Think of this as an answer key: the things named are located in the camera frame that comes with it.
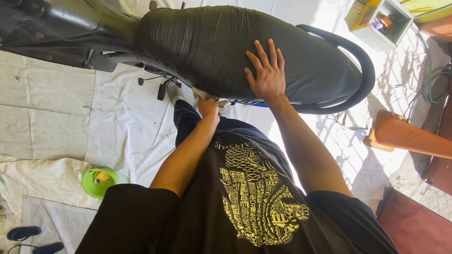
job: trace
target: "shirt sleeve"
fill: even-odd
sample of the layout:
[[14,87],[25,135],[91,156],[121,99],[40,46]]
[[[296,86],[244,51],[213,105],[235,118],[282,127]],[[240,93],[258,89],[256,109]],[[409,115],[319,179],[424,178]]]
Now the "shirt sleeve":
[[75,254],[146,253],[178,206],[179,197],[167,189],[112,186]]
[[399,253],[372,209],[361,200],[331,191],[312,192],[307,200],[319,207],[361,253]]

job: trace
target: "black t-shirt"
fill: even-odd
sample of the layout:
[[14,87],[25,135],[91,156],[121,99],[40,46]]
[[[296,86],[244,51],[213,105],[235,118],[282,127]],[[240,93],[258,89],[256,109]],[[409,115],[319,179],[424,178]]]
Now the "black t-shirt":
[[216,133],[184,195],[110,187],[81,253],[398,253],[356,198],[305,196],[279,147],[260,134]]

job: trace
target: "white sock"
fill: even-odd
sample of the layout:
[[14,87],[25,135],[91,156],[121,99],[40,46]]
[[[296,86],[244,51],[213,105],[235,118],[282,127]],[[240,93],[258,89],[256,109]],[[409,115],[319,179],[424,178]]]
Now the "white sock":
[[171,103],[173,104],[173,105],[176,105],[176,101],[178,101],[178,100],[185,100],[182,96],[180,96],[180,95],[176,95],[176,96],[174,96],[172,99],[171,99]]

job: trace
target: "cardboard box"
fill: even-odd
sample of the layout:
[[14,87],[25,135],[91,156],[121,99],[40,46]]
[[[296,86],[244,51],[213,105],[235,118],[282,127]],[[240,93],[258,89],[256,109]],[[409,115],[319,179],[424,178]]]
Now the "cardboard box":
[[[392,29],[385,30],[388,33],[372,25],[374,19],[381,16],[390,17]],[[414,16],[394,0],[355,0],[345,17],[350,32],[375,51],[397,48],[413,20]]]

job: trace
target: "yellow graphic print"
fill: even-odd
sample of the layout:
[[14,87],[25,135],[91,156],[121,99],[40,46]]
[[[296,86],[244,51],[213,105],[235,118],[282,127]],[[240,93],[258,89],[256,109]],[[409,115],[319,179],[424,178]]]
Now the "yellow graphic print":
[[309,208],[293,199],[269,156],[252,142],[215,147],[226,150],[226,168],[220,168],[228,196],[223,197],[226,214],[237,230],[256,246],[278,245],[291,239],[297,220],[307,220]]

